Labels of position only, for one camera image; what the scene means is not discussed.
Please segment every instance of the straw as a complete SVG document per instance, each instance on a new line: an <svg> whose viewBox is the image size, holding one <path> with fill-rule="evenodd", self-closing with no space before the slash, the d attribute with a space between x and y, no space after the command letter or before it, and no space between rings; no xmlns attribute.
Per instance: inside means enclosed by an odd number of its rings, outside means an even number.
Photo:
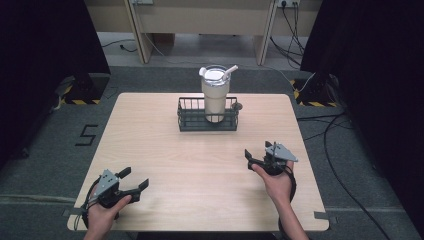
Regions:
<svg viewBox="0 0 424 240"><path fill-rule="evenodd" d="M238 69L237 65L232 66L227 71L225 71L224 76L222 77L222 79L223 80L227 79L228 74L231 73L231 72L234 72L237 69Z"/></svg>

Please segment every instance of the power outlet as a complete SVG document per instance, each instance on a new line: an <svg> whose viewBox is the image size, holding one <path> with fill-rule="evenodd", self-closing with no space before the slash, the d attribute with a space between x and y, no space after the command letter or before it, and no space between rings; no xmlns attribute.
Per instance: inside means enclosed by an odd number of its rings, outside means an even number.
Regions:
<svg viewBox="0 0 424 240"><path fill-rule="evenodd" d="M286 2L286 8L294 8L294 5L299 6L300 0L278 0L277 7L283 7L283 1Z"/></svg>

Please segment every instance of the yellow and black tape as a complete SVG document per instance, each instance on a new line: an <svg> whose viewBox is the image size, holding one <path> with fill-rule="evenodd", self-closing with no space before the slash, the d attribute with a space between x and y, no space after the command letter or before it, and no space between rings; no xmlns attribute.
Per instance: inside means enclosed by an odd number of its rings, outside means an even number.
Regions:
<svg viewBox="0 0 424 240"><path fill-rule="evenodd" d="M72 96L73 94L71 90L72 85L66 88L65 93L62 96L62 104L87 105L100 103L101 96L94 96L90 94L84 94L83 96Z"/></svg>
<svg viewBox="0 0 424 240"><path fill-rule="evenodd" d="M303 82L299 83L296 80L290 81L294 89L294 98L296 103L301 106L313 106L313 107L336 107L337 104L332 100L331 93L326 91L326 94L307 95L299 92L303 86Z"/></svg>

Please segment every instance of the gray floor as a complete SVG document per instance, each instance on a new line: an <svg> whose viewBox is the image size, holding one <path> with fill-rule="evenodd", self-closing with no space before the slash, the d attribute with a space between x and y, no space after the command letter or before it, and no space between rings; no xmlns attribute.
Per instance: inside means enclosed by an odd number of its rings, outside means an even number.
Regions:
<svg viewBox="0 0 424 240"><path fill-rule="evenodd" d="M105 45L132 38L131 34L100 33ZM281 46L290 39L276 38ZM157 46L151 62L142 65L132 41L105 47L112 75L98 105L62 105L49 115L29 146L26 159L9 161L0 172L0 239L82 239L83 232L67 229L67 210L74 205L117 96L121 92L198 92L200 66L237 64L233 75L234 93L281 93L292 98L296 116L337 114L342 107L298 106L288 80L308 77L298 72L272 46L264 66L257 66L252 38L242 36L177 35L175 46ZM325 155L322 133L332 118L300 121L305 146L320 189L330 228L309 232L312 239L385 239L375 223L346 193L335 172L350 193L375 218L390 239L420 239L384 177L373 164L347 116L327 134ZM80 134L87 124L97 125L88 134L96 135L91 146ZM136 233L113 232L110 239L135 239Z"/></svg>

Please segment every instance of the metal bracket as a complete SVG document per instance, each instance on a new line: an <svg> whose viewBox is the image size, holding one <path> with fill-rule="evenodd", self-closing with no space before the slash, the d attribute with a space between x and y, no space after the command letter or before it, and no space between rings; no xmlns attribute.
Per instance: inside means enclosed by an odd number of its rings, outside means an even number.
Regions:
<svg viewBox="0 0 424 240"><path fill-rule="evenodd" d="M153 5L153 0L130 0L133 5Z"/></svg>
<svg viewBox="0 0 424 240"><path fill-rule="evenodd" d="M270 145L269 147L265 148L265 152L267 152L270 155L274 155L278 159L290 160L293 162L299 161L297 157L294 156L290 152L290 150L284 147L283 144L281 143L274 143L273 145Z"/></svg>
<svg viewBox="0 0 424 240"><path fill-rule="evenodd" d="M102 176L100 177L99 184L97 185L96 191L92 198L90 198L90 202L97 201L98 197L109 190L113 185L119 182L118 177L113 174L109 169L105 169L103 171Z"/></svg>

